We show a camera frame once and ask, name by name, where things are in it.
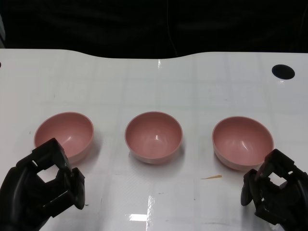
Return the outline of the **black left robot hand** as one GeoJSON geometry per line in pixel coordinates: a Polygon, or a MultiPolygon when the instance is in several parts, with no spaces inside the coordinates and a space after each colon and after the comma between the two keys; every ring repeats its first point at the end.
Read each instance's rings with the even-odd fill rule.
{"type": "Polygon", "coordinates": [[[0,188],[0,229],[38,231],[73,205],[85,206],[85,177],[52,138],[8,171],[0,188]]]}

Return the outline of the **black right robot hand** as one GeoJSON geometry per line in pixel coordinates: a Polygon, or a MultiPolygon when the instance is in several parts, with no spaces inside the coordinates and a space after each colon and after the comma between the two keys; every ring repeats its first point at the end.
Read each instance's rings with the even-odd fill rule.
{"type": "Polygon", "coordinates": [[[244,175],[241,204],[253,202],[255,215],[285,231],[308,229],[308,175],[274,149],[259,170],[244,175]]]}

